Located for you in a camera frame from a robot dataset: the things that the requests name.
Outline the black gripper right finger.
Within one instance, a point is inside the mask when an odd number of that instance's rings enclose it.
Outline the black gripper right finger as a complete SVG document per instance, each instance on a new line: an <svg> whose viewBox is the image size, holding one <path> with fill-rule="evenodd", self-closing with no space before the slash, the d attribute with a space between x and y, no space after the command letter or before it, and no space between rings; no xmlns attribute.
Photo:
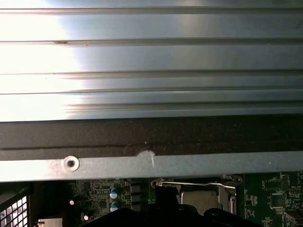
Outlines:
<svg viewBox="0 0 303 227"><path fill-rule="evenodd" d="M194 206L180 205L176 187L166 188L166 218L177 227L255 227L256 224L218 208L200 215Z"/></svg>

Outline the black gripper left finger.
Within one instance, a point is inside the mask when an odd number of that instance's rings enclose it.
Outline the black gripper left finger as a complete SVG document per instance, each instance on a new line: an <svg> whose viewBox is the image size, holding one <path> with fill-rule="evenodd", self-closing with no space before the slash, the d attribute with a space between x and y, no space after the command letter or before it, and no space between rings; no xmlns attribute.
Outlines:
<svg viewBox="0 0 303 227"><path fill-rule="evenodd" d="M155 187L155 203L146 211L121 208L87 224L88 227L154 227L156 222L165 218L164 187Z"/></svg>

